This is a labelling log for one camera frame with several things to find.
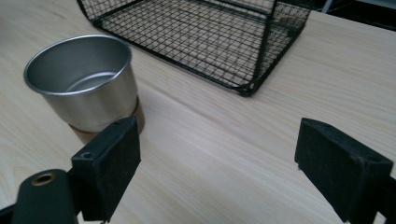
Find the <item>stainless steel cup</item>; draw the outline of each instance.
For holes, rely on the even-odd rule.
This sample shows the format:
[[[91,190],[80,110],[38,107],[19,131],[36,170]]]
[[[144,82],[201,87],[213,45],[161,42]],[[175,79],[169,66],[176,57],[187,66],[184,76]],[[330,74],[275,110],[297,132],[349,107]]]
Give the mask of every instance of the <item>stainless steel cup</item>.
[[[24,78],[65,122],[98,133],[134,112],[131,59],[128,46],[116,37],[79,36],[39,52],[26,65]]]

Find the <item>wood grain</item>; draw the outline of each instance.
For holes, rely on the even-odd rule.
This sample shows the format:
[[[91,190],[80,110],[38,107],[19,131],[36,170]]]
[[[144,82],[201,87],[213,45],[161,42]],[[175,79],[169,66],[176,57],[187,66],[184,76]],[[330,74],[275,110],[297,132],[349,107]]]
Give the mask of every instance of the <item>wood grain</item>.
[[[26,87],[24,66],[48,45],[97,33],[75,1],[0,1],[0,207],[29,175],[68,170],[83,146]],[[395,40],[311,13],[251,98],[132,48],[142,163],[112,223],[341,223],[293,161],[300,120],[328,122],[396,161]]]

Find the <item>wire basket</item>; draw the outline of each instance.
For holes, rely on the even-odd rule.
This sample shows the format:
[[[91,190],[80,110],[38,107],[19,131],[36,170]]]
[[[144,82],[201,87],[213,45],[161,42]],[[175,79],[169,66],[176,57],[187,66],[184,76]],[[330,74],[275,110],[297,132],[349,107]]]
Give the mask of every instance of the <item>wire basket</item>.
[[[304,29],[310,0],[78,0],[93,26],[243,95]]]

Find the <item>black wire mesh basket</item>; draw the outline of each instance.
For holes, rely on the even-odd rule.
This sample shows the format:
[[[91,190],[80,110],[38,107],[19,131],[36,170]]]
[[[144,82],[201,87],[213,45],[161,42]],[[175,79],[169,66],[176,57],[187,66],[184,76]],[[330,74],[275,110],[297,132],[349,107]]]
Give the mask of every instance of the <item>black wire mesh basket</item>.
[[[311,0],[78,0],[93,26],[242,95],[304,29]]]

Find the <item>cork coaster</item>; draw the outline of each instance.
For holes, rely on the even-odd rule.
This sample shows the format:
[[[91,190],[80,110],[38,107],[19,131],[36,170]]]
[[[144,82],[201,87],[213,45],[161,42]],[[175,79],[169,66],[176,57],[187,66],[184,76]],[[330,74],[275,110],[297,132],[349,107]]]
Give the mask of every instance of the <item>cork coaster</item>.
[[[143,128],[145,127],[145,115],[143,114],[142,105],[140,104],[139,97],[137,97],[136,107],[134,108],[134,112],[131,117],[137,116],[137,129],[139,133],[143,132]],[[79,140],[86,145],[89,143],[97,134],[99,133],[90,133],[77,129],[73,125],[69,124],[72,128],[73,132],[78,136]]]

